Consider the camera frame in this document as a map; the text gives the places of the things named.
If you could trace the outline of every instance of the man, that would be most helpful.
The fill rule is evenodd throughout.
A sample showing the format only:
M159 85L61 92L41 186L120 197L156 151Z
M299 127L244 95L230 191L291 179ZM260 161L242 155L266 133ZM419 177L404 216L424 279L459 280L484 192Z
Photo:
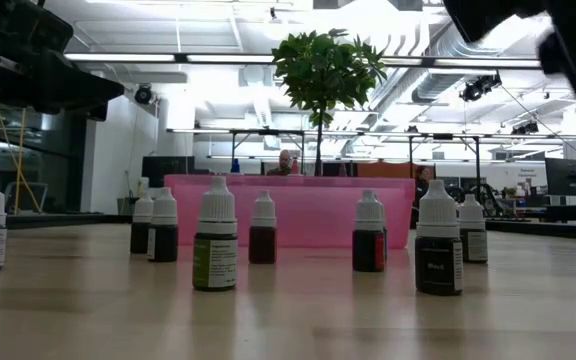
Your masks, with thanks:
M286 176L290 174L290 153L288 150L281 150L279 153L279 167L275 169L268 170L266 175L268 176Z

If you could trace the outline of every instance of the cable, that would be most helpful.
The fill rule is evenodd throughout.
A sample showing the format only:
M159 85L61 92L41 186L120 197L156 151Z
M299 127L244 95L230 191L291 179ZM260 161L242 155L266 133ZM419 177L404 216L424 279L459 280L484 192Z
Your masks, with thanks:
M528 110L524 104L522 104L513 94L510 93L510 91L508 91L508 89L506 89L505 86L501 85L501 88L504 89L504 91L519 105L521 106L522 109L524 109L524 111L526 113L528 113L535 121L537 121L539 124L541 124L541 126L543 126L544 128L546 128L546 130L550 131L550 133L552 135L554 135L555 137L557 137L559 140L561 140L561 142L563 142L564 144L568 145L568 147L570 147L571 149L576 151L576 147L574 147L571 143L569 143L568 141L566 141L563 137L561 137L559 134L557 134L555 131L553 131L551 128L548 127L548 125L544 124L543 121L541 121L539 118L537 118L537 116L535 114L533 114L530 110Z
M8 150L10 151L10 157L12 157L12 161L15 163L15 168L21 174L20 175L21 181L24 183L26 190L28 190L28 193L30 194L30 198L32 199L33 204L35 205L37 212L41 213L41 209L39 207L39 203L37 202L37 199L35 198L35 194L33 194L33 192L30 190L30 186L28 186L28 182L26 181L26 177L24 176L24 173L19 170L20 167L19 167L19 163L17 162L17 158L15 158L15 155L13 155L13 153L12 153L12 146L10 145L10 140L8 139L8 132L6 131L6 124L4 124L4 117L1 116L1 110L0 110L0 126L1 126L1 129L4 131L4 139L6 140L6 144L8 144Z
M19 134L19 167L17 167L17 183L15 188L15 215L19 213L19 187L21 185L21 169L23 167L23 153L24 153L24 130L26 128L26 108L21 110L21 133Z

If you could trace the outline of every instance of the metal frame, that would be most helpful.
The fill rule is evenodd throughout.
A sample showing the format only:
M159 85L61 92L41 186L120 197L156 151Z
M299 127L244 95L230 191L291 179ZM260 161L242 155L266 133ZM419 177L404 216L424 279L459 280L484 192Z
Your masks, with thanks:
M230 164L232 166L232 164L235 162L235 150L239 147L239 145L241 145L244 141L246 141L246 139L248 139L250 137L250 135L252 134L257 134L260 136L266 136L266 135L274 135L274 136L280 136L280 135L288 135L288 138L290 140L292 140L293 143L295 143L295 145L297 145L297 148L299 148L299 150L301 150L301 174L305 175L305 166L304 166L304 149L306 148L306 135L305 135L305 131L303 130L271 130L271 129L257 129L257 130L230 130L230 133L232 134L232 154L230 157ZM236 137L238 134L246 134L246 136L241 139L239 142L236 142ZM295 139L293 139L293 137L291 135L297 135L297 136L301 136L301 146L299 146L299 144L295 141Z

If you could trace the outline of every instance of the person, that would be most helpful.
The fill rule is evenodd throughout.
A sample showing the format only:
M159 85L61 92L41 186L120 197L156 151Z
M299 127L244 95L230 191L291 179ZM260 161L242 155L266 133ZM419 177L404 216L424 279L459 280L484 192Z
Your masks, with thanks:
M270 169L266 173L268 176L286 176L290 174L290 153L288 150L281 150L279 153L279 167Z
M419 200L426 195L428 185L432 180L432 171L427 166L417 166L415 169L415 202L413 203L413 212L410 217L410 228L416 228L419 221Z

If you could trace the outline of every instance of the table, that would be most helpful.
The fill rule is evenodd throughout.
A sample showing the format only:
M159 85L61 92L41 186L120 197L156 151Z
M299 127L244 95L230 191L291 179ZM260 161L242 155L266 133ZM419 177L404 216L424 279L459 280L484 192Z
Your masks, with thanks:
M576 240L489 233L489 265L446 298L415 292L413 249L380 274L353 273L347 249L280 249L276 266L241 249L235 291L193 292L190 248L152 264L129 234L11 231L0 359L576 359Z

